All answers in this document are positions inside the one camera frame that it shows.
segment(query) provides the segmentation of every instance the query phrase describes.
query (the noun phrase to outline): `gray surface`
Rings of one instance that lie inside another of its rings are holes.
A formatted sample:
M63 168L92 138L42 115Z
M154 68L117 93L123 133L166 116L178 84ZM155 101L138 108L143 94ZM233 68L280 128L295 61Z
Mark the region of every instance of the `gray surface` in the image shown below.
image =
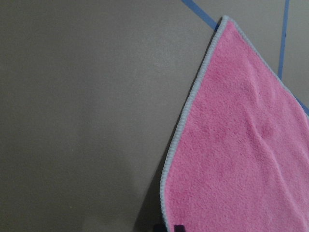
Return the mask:
M197 3L277 72L284 1ZM307 105L308 10L291 3L283 73ZM212 30L179 0L1 1L0 21L0 231L160 222L164 154Z

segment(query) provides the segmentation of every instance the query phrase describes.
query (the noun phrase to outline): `blue tape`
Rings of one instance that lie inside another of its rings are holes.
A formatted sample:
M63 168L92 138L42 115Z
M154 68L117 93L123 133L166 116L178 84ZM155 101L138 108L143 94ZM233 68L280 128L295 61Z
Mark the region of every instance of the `blue tape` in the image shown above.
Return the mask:
M279 68L278 68L278 77L281 80L282 80L283 63L284 63L284 49L285 49L286 29L287 29L287 26L288 26L289 3L290 3L290 0L285 0L284 15L283 15L283 26L282 26L282 35L281 35Z
M296 100L298 100L298 103L299 103L300 106L304 109L305 113L309 116L309 109L305 106L304 103L302 103L302 102L300 101L300 99L298 99L297 97L295 97L295 98L296 98Z
M197 16L199 16L205 23L208 24L214 31L219 27L217 24L205 11L203 11L195 2L192 0L182 0L184 4L187 5Z

